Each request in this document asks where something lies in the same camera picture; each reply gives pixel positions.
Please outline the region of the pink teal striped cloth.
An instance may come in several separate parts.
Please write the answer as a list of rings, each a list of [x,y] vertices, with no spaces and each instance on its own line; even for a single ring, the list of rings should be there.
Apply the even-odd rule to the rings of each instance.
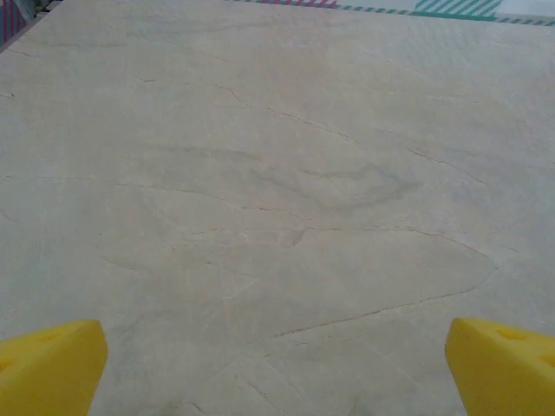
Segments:
[[[63,0],[0,0],[0,47]],[[226,0],[555,28],[555,0]]]

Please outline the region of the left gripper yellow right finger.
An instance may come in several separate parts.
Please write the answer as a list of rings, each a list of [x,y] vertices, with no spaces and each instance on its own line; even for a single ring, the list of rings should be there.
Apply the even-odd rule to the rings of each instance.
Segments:
[[[555,335],[456,318],[445,356],[468,416],[555,416]]]

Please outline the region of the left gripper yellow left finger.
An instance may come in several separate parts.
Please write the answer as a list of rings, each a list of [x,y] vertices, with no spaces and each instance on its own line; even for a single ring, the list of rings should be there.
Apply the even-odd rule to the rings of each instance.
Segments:
[[[0,416],[88,416],[107,358],[97,320],[0,341]]]

